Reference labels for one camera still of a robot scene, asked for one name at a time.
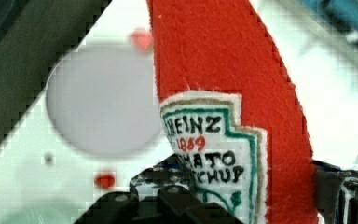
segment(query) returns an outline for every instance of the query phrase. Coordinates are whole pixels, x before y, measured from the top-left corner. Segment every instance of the red fabric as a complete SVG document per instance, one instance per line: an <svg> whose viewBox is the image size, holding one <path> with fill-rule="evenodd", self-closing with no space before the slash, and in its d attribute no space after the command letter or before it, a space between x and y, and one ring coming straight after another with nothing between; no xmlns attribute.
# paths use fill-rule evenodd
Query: red fabric
<svg viewBox="0 0 358 224"><path fill-rule="evenodd" d="M307 123L272 38L247 0L149 0L158 98L242 95L241 123L268 131L268 223L317 223Z"/></svg>

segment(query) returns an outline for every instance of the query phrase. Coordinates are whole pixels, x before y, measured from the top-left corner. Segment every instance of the green border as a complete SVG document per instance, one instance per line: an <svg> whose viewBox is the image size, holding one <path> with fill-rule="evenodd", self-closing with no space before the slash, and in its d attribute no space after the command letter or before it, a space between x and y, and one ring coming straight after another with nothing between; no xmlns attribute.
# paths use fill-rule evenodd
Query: green border
<svg viewBox="0 0 358 224"><path fill-rule="evenodd" d="M176 114L189 114L189 113L213 113L213 112L218 112L218 113L222 113L226 122L226 129L225 129L225 136L227 137L231 137L231 138L245 138L249 141L250 145L251 145L251 155L255 154L255 137L246 133L234 133L232 132L229 127L234 127L231 126L231 119L230 119L230 111L228 108L216 108L216 109L202 109L202 108L197 108L197 109L180 109L180 110L175 110L174 112L167 112L162 116L162 119L164 120L164 126L166 124L166 118L172 115L176 115ZM255 209L255 205L254 205L254 201L252 200L252 195L253 195L253 187L254 187L254 181L255 181L255 175L257 174L257 162L255 161L255 156L251 156L251 161L252 161L252 170L251 170L251 184L250 184L250 189L249 189L249 202L250 202L250 206L251 209L249 211L249 223L252 223L253 221L253 216L252 213L254 212Z"/></svg>

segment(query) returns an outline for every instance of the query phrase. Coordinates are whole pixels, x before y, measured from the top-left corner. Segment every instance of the embroidered label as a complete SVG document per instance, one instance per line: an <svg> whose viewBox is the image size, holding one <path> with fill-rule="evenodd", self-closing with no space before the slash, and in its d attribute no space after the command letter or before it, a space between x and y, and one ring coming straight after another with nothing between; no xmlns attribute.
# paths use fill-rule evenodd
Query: embroidered label
<svg viewBox="0 0 358 224"><path fill-rule="evenodd" d="M161 117L199 199L244 223L265 223L267 133L241 126L241 96L183 92L161 104Z"/></svg>

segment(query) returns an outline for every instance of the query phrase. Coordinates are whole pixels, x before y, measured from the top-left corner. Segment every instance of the red plush ketchup bottle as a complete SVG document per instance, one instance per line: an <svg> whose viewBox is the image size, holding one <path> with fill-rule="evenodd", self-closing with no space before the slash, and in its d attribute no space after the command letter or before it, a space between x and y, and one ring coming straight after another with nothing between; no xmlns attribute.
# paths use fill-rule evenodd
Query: red plush ketchup bottle
<svg viewBox="0 0 358 224"><path fill-rule="evenodd" d="M243 223L317 223L306 119L248 0L150 0L160 115L197 197Z"/></svg>

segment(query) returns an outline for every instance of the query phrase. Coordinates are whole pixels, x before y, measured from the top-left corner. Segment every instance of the red dot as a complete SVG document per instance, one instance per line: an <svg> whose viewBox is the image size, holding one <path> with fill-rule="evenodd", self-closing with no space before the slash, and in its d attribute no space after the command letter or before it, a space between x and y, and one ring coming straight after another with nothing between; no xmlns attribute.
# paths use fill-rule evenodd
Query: red dot
<svg viewBox="0 0 358 224"><path fill-rule="evenodd" d="M112 174L99 174L95 177L94 184L101 189L110 189L115 185L115 177Z"/></svg>

